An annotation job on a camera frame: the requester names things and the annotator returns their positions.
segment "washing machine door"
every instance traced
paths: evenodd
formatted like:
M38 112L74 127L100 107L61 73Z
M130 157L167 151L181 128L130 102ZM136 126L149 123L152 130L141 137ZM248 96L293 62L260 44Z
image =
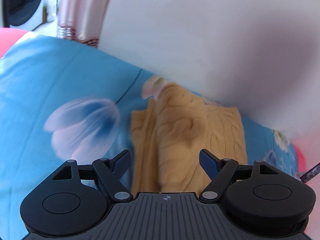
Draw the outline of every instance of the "washing machine door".
M42 23L43 0L4 0L7 27L31 31Z

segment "white bottle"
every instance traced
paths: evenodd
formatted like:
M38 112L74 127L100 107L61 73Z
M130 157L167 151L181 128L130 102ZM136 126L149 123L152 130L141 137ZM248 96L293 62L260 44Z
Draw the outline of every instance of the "white bottle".
M53 22L57 16L57 0L47 0L47 22Z

